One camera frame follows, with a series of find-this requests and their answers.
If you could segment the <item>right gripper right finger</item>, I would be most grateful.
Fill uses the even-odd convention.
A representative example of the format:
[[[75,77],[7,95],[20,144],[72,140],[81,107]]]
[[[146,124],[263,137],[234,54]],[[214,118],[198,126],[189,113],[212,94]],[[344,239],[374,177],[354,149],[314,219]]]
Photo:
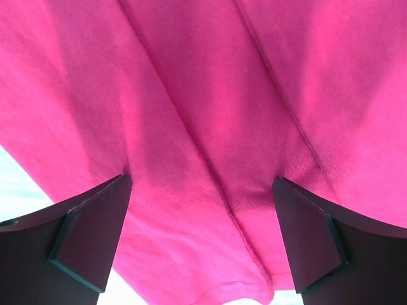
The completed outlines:
[[[406,304],[406,229],[325,200],[290,180],[272,186],[296,293],[304,304]]]

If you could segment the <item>red t shirt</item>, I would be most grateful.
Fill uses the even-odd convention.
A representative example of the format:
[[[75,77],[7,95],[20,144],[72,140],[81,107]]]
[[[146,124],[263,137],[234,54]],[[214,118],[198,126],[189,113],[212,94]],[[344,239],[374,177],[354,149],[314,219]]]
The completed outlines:
[[[406,2],[2,1],[1,145],[54,201],[131,175],[148,304],[268,304],[277,176],[406,225]]]

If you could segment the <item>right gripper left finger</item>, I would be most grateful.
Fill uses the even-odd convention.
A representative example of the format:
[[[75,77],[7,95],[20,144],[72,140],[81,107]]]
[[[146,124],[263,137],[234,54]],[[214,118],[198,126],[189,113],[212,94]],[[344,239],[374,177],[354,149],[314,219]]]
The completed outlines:
[[[105,292],[132,180],[1,222],[1,304],[96,304]]]

